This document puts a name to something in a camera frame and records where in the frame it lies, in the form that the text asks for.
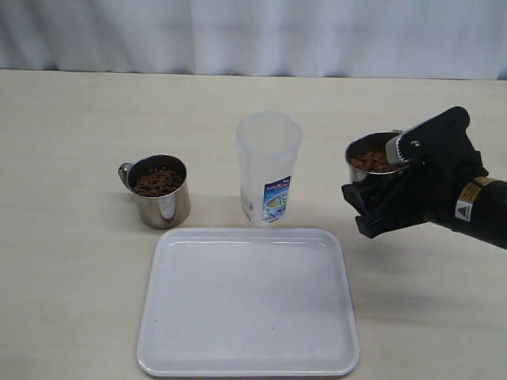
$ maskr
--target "blue label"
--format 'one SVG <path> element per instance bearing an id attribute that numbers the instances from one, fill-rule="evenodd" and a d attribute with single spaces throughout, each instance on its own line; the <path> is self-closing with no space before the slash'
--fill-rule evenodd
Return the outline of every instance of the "blue label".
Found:
<path id="1" fill-rule="evenodd" d="M 291 178 L 287 177 L 272 184 L 264 186 L 264 199 L 262 200 L 262 222 L 273 223 L 285 213 L 287 207 L 288 187 Z"/>

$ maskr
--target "mug handle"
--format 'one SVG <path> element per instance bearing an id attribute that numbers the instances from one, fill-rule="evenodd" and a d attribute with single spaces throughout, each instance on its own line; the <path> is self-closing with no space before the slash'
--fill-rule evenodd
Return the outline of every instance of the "mug handle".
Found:
<path id="1" fill-rule="evenodd" d="M 125 162 L 118 168 L 118 175 L 120 176 L 120 179 L 123 182 L 124 186 L 128 189 L 130 189 L 130 186 L 128 184 L 128 173 L 130 172 L 132 166 L 133 165 L 130 162 Z"/>

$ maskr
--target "plastic tray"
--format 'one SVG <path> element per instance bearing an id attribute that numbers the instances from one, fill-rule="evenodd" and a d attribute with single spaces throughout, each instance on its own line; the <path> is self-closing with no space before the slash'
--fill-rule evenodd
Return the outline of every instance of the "plastic tray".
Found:
<path id="1" fill-rule="evenodd" d="M 338 240 L 176 229 L 158 241 L 137 345 L 153 376 L 342 376 L 360 356 Z"/>

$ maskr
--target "table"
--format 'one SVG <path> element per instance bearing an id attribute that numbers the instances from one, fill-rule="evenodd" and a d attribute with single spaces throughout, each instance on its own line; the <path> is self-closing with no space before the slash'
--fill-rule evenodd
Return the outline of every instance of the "table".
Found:
<path id="1" fill-rule="evenodd" d="M 304 128 L 284 226 L 341 241 L 360 334 L 351 379 L 504 378 L 507 252 L 437 226 L 367 239 L 341 197 L 344 149 L 462 105 L 507 178 L 507 83 L 0 72 L 0 378 L 142 379 L 135 360 L 154 246 L 116 170 L 154 153 L 189 169 L 182 226 L 246 226 L 236 123 Z"/>

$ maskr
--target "warning label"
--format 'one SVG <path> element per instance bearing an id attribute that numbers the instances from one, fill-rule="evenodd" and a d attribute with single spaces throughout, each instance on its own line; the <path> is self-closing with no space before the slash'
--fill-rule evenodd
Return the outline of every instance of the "warning label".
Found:
<path id="1" fill-rule="evenodd" d="M 474 182 L 469 182 L 467 186 L 465 186 L 461 191 L 461 193 L 459 194 L 459 197 L 456 201 L 454 216 L 457 219 L 470 222 L 472 208 L 474 207 L 474 202 L 477 199 L 478 194 L 481 192 L 483 187 L 487 186 L 488 184 L 494 181 L 497 180 L 488 177 L 478 177 L 475 178 L 475 182 L 477 182 L 480 185 L 477 185 Z"/>

